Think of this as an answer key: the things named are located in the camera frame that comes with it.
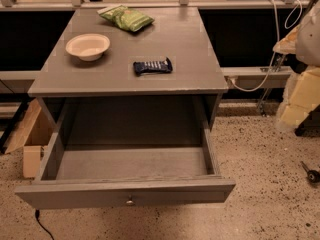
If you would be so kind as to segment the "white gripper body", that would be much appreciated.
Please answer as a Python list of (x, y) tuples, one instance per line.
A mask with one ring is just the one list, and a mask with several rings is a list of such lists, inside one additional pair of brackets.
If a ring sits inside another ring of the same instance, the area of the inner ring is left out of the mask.
[(278, 41), (273, 51), (292, 55), (298, 65), (286, 82), (283, 101), (276, 114), (276, 127), (289, 132), (320, 105), (320, 40), (319, 28), (299, 24)]

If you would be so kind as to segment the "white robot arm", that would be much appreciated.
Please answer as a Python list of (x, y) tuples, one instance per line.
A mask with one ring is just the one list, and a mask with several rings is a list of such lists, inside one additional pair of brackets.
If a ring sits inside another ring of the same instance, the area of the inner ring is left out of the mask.
[(281, 132), (297, 129), (320, 105), (320, 1), (303, 17), (298, 26), (278, 41), (273, 50), (294, 55), (306, 65), (287, 80), (283, 102), (276, 114), (276, 127)]

